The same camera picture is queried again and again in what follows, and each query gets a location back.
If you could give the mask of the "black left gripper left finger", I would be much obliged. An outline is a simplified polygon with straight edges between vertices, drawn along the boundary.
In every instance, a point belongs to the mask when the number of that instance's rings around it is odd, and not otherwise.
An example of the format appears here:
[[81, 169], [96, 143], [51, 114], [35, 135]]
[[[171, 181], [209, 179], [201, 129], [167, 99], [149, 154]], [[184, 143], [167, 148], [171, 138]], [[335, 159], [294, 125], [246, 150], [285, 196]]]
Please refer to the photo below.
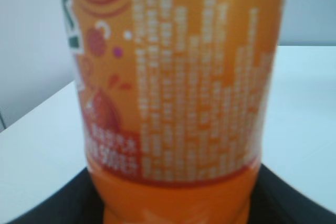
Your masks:
[[99, 224], [103, 223], [103, 211], [103, 202], [85, 168], [52, 196], [8, 223]]

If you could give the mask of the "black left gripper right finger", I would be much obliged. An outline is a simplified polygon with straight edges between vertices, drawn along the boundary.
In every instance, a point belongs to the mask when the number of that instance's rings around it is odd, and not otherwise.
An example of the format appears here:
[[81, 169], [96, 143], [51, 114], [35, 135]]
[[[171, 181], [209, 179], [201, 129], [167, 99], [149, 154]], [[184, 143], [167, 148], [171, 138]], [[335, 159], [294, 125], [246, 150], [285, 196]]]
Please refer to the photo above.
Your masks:
[[248, 223], [335, 224], [335, 214], [299, 193], [262, 165], [251, 195]]

